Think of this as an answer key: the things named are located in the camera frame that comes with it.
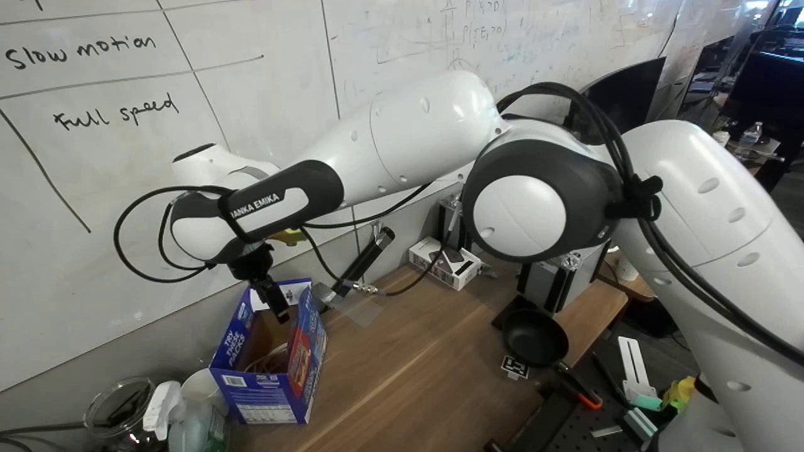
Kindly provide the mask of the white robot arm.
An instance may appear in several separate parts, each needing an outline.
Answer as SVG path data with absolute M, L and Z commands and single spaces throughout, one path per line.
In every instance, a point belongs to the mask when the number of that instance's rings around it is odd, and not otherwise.
M 172 192 L 170 238 L 268 295 L 277 233 L 465 167 L 463 228 L 483 252 L 527 263 L 610 242 L 667 310 L 705 390 L 650 452 L 802 452 L 804 242 L 773 199 L 687 120 L 617 131 L 562 82 L 535 91 L 576 103 L 597 140 L 512 119 L 483 79 L 448 71 L 373 99 L 287 167 L 216 144 L 175 157 L 196 182 Z

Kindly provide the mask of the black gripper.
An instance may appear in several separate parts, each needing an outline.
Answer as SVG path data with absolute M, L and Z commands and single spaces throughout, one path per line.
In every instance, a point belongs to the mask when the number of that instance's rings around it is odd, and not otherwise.
M 268 306 L 268 311 L 277 316 L 278 325 L 289 322 L 289 303 L 278 288 L 278 283 L 268 276 L 274 259 L 272 259 L 272 246 L 259 243 L 243 257 L 234 259 L 228 263 L 228 272 L 240 278 L 254 283 L 259 300 Z

